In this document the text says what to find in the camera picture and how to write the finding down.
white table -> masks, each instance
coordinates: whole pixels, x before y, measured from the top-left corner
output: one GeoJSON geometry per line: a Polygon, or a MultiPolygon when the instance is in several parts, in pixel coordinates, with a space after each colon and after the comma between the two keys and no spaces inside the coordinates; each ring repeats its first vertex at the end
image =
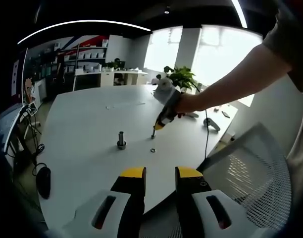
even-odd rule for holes
{"type": "Polygon", "coordinates": [[[118,70],[118,71],[97,71],[97,72],[84,72],[84,71],[76,71],[75,77],[73,80],[73,88],[72,91],[75,91],[76,81],[78,76],[84,75],[93,75],[97,74],[101,77],[98,83],[98,87],[104,86],[113,86],[114,85],[114,74],[120,73],[125,74],[125,85],[142,85],[147,82],[148,73],[142,71],[130,71],[130,70],[118,70]]]}
{"type": "MultiPolygon", "coordinates": [[[[145,212],[175,190],[175,167],[196,168],[204,159],[207,130],[205,113],[198,119],[175,119],[151,139],[161,105],[151,94],[154,86],[92,88],[58,95],[48,114],[41,143],[45,150],[38,162],[51,169],[48,200],[40,197],[47,226],[61,227],[74,217],[78,206],[100,189],[110,190],[120,173],[145,166],[145,212]],[[118,133],[127,146],[118,150],[118,133]]],[[[217,145],[237,109],[224,106],[207,110],[221,130],[210,128],[207,154],[217,145]]]]}

curved light strip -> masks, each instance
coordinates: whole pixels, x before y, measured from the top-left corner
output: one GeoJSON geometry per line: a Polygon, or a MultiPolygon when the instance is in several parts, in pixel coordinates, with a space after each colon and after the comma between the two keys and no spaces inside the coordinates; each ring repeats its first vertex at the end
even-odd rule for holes
{"type": "Polygon", "coordinates": [[[242,11],[242,8],[241,8],[241,5],[240,5],[239,1],[238,0],[232,0],[232,3],[235,7],[235,10],[236,10],[239,18],[240,18],[242,27],[247,28],[246,20],[245,20],[245,17],[244,17],[244,14],[243,14],[243,11],[242,11]]]}
{"type": "Polygon", "coordinates": [[[107,21],[107,20],[78,20],[78,21],[67,21],[67,22],[63,22],[63,23],[59,23],[59,24],[55,24],[55,25],[52,25],[52,26],[48,26],[48,27],[45,27],[41,30],[38,30],[28,36],[26,36],[25,38],[23,38],[22,40],[20,40],[19,42],[17,42],[17,44],[20,44],[22,43],[23,41],[25,41],[26,39],[30,38],[31,36],[39,33],[39,32],[42,32],[42,31],[45,31],[45,30],[48,30],[50,28],[53,28],[53,27],[56,27],[56,26],[62,26],[62,25],[66,25],[66,24],[72,24],[72,23],[81,23],[81,22],[103,22],[103,23],[113,23],[113,24],[119,24],[119,25],[124,25],[124,26],[131,26],[131,27],[135,27],[135,28],[138,28],[138,29],[142,29],[144,31],[151,31],[150,29],[148,28],[145,28],[145,27],[141,27],[141,26],[137,26],[137,25],[133,25],[133,24],[129,24],[129,23],[124,23],[124,22],[119,22],[119,21],[107,21]]]}

potted plant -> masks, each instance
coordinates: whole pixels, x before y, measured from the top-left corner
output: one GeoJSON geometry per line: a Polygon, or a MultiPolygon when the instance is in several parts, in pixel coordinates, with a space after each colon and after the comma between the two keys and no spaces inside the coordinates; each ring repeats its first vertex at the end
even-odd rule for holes
{"type": "Polygon", "coordinates": [[[172,85],[175,87],[179,86],[181,91],[196,88],[196,82],[193,79],[194,74],[191,72],[191,69],[185,66],[182,68],[174,67],[174,69],[166,66],[164,72],[167,74],[167,78],[171,79],[172,85]]]}
{"type": "Polygon", "coordinates": [[[111,61],[106,63],[106,66],[110,69],[111,72],[113,72],[114,69],[117,68],[118,64],[115,61],[111,61]]]}

black cable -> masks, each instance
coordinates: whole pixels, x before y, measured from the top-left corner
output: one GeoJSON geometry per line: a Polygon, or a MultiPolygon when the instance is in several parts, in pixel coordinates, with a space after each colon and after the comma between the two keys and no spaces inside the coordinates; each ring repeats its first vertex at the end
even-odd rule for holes
{"type": "Polygon", "coordinates": [[[34,209],[36,209],[37,211],[42,213],[42,210],[41,210],[40,206],[38,206],[37,203],[34,200],[29,198],[30,196],[28,195],[28,193],[24,189],[23,185],[19,181],[17,181],[17,183],[21,186],[21,188],[22,188],[22,190],[25,194],[19,188],[14,186],[16,188],[17,192],[31,205],[31,207],[33,207],[34,209]]]}
{"type": "Polygon", "coordinates": [[[37,173],[34,173],[34,171],[36,171],[37,166],[38,165],[44,165],[44,167],[47,167],[47,165],[45,163],[38,163],[34,166],[33,170],[32,170],[32,175],[36,177],[37,173]]]}
{"type": "Polygon", "coordinates": [[[12,155],[10,155],[10,154],[8,154],[8,153],[6,153],[9,157],[12,157],[12,158],[15,158],[15,156],[12,156],[12,155]]]}
{"type": "MultiPolygon", "coordinates": [[[[196,90],[200,93],[200,90],[199,88],[193,83],[193,82],[190,82],[195,88],[196,90]]],[[[207,121],[207,112],[205,110],[205,120],[207,121]]],[[[209,127],[207,126],[206,127],[206,130],[207,130],[207,134],[206,134],[206,143],[205,143],[205,152],[204,152],[204,159],[206,159],[206,150],[207,150],[207,142],[209,141],[209,127]]]]}
{"type": "MultiPolygon", "coordinates": [[[[33,155],[34,155],[34,157],[36,158],[40,153],[43,152],[43,150],[45,149],[45,145],[44,145],[44,144],[40,144],[40,145],[38,144],[38,138],[37,138],[37,133],[36,133],[36,131],[38,131],[40,134],[41,134],[41,132],[36,128],[36,122],[37,122],[37,120],[36,120],[36,115],[35,115],[34,111],[33,111],[31,108],[27,108],[27,109],[26,109],[26,112],[28,113],[29,116],[31,115],[31,114],[29,113],[29,110],[31,110],[31,112],[33,113],[33,115],[34,115],[34,120],[35,120],[35,125],[33,126],[30,117],[27,117],[28,122],[29,122],[29,126],[30,126],[30,128],[31,128],[31,132],[32,132],[32,136],[33,136],[34,145],[35,145],[35,153],[34,153],[33,155]]],[[[33,168],[33,170],[32,170],[32,175],[33,175],[33,176],[36,176],[36,174],[37,174],[37,173],[36,173],[36,169],[37,169],[37,166],[38,166],[38,165],[44,165],[45,167],[47,167],[47,165],[46,165],[45,163],[38,163],[38,164],[35,164],[35,166],[34,166],[34,168],[33,168]]]]}

white wall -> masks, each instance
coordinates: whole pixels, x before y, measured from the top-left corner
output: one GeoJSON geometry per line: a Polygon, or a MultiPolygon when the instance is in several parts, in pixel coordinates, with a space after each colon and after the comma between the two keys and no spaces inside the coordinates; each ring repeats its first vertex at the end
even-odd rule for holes
{"type": "Polygon", "coordinates": [[[130,51],[125,63],[127,68],[144,68],[150,35],[139,37],[131,42],[130,51]]]}
{"type": "Polygon", "coordinates": [[[192,67],[195,58],[201,28],[183,28],[175,65],[192,67]]]}
{"type": "Polygon", "coordinates": [[[131,39],[124,38],[122,36],[110,35],[105,62],[114,61],[115,58],[119,58],[121,61],[126,61],[131,43],[131,39]]]}
{"type": "Polygon", "coordinates": [[[303,94],[289,76],[255,94],[251,107],[232,102],[238,108],[229,130],[241,136],[258,121],[274,136],[287,155],[296,139],[303,116],[303,94]]]}

